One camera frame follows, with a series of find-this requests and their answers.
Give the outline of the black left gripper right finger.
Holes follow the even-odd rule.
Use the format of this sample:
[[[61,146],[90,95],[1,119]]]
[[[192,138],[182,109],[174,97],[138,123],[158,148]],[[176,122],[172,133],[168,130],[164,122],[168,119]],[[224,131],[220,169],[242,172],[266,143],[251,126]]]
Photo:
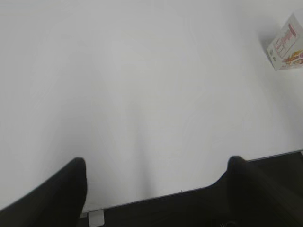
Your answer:
[[[301,227],[303,225],[303,157],[281,155],[247,161],[234,156],[213,184],[227,212],[210,227]]]

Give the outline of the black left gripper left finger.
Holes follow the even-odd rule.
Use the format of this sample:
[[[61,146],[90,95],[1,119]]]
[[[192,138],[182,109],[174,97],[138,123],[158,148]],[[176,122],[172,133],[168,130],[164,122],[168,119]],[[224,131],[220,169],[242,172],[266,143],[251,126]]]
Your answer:
[[[2,227],[75,227],[87,197],[86,164],[77,157],[0,211]]]

